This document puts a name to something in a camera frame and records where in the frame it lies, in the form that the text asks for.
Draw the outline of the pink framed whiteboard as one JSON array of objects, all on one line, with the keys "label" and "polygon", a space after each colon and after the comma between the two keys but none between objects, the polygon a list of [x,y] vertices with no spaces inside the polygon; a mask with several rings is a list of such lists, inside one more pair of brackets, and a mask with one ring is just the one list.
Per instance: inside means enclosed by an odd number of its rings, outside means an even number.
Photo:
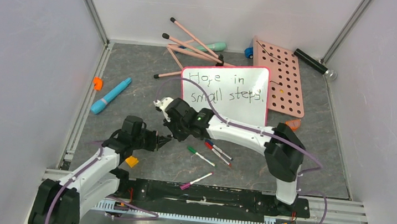
[{"label": "pink framed whiteboard", "polygon": [[182,81],[182,98],[196,111],[214,108],[224,117],[246,124],[267,124],[267,100],[269,94],[269,69],[259,66],[237,67],[187,67],[181,77],[199,85]]}]

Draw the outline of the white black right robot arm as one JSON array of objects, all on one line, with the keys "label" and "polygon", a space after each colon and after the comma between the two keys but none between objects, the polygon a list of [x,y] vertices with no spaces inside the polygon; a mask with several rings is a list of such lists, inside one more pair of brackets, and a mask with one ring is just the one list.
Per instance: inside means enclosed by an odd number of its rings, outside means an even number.
[{"label": "white black right robot arm", "polygon": [[264,156],[270,174],[276,178],[275,209],[283,215],[296,209],[296,179],[306,148],[288,125],[262,127],[231,121],[209,108],[196,111],[181,98],[165,97],[154,105],[164,114],[164,126],[178,141],[190,136],[200,140],[223,140]]}]

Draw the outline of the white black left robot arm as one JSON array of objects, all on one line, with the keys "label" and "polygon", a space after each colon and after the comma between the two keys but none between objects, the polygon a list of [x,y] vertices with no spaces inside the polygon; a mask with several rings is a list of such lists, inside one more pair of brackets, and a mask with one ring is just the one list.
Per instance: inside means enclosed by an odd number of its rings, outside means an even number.
[{"label": "white black left robot arm", "polygon": [[80,167],[60,179],[45,179],[38,188],[28,224],[79,224],[105,197],[122,197],[130,188],[128,172],[119,169],[135,150],[156,152],[172,136],[147,129],[136,116],[127,116],[121,129],[105,139]]}]

